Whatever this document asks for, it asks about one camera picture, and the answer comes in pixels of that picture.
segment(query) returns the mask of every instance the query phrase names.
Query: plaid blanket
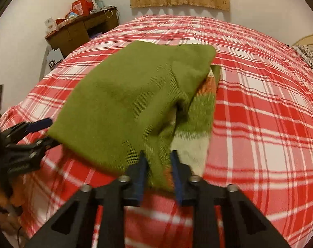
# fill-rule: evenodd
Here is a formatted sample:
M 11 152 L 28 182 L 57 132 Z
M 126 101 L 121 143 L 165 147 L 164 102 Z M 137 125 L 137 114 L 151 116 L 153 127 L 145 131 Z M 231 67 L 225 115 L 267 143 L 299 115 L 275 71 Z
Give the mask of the plaid blanket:
M 2 129 L 55 119 L 76 84 L 134 40 L 215 47 L 222 79 L 203 177 L 237 184 L 292 247 L 304 247 L 313 235 L 313 72 L 293 49 L 257 31 L 203 17 L 139 17 L 71 53 L 2 116 Z M 82 184 L 113 178 L 61 146 L 50 150 L 41 170 L 25 176 L 22 225 L 32 236 Z M 147 193 L 142 207 L 126 209 L 125 232 L 127 247 L 190 247 L 192 213 Z

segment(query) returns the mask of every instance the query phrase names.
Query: screw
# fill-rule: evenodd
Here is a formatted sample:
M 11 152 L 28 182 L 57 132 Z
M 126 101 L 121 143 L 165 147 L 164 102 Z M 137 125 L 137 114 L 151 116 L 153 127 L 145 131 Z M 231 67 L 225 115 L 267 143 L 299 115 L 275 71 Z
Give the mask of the screw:
M 121 183 L 127 183 L 130 181 L 130 177 L 127 176 L 127 175 L 121 175 L 118 180 L 121 182 Z
M 89 191 L 91 191 L 91 189 L 92 189 L 92 186 L 90 186 L 90 185 L 83 185 L 83 186 L 81 186 L 81 191 L 82 192 L 89 192 Z
M 30 154 L 29 158 L 33 158 L 35 155 L 37 155 L 37 152 L 36 152 L 36 151 L 35 151 L 35 152 L 32 152 L 32 153 Z
M 236 185 L 228 185 L 227 190 L 229 192 L 236 192 L 236 191 L 238 191 L 238 187 Z
M 201 177 L 199 175 L 192 175 L 189 180 L 191 183 L 196 183 L 201 180 Z

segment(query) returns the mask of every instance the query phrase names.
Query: wooden desk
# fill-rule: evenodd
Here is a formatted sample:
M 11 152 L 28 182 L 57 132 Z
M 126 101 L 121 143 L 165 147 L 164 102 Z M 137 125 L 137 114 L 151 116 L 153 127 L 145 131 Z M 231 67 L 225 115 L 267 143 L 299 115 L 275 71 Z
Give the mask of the wooden desk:
M 116 16 L 116 7 L 107 7 L 106 17 L 105 12 L 99 11 L 89 16 L 79 16 L 58 31 L 54 31 L 45 39 L 49 42 L 52 49 L 60 48 L 63 57 L 67 57 L 76 48 L 90 41 L 89 36 L 96 33 L 105 33 L 118 26 Z

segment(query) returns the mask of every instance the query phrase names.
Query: red plaid bedsheet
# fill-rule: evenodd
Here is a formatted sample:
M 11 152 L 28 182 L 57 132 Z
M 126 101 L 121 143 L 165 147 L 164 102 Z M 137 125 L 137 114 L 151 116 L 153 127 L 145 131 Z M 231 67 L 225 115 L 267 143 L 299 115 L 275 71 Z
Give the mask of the red plaid bedsheet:
M 237 184 L 292 247 L 304 247 L 313 235 L 313 72 L 291 48 L 257 31 L 203 17 L 139 17 L 71 53 L 3 115 L 2 129 L 56 119 L 76 84 L 134 40 L 215 47 L 223 76 L 204 178 Z M 32 236 L 82 184 L 113 178 L 54 148 L 41 170 L 25 176 L 24 228 Z M 127 247 L 191 247 L 192 213 L 147 193 L 142 207 L 126 209 L 125 230 Z

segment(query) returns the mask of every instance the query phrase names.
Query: wall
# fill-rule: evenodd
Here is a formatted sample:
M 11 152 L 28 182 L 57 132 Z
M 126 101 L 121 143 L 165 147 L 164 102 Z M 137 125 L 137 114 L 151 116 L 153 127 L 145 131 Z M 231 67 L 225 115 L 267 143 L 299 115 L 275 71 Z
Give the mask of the wall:
M 38 82 L 46 48 L 44 21 L 63 17 L 75 0 L 13 0 L 0 18 L 0 83 L 3 107 L 17 104 Z M 304 0 L 230 0 L 231 12 L 174 6 L 131 9 L 129 0 L 103 0 L 120 11 L 120 23 L 145 14 L 213 17 L 293 44 L 313 33 L 313 12 Z

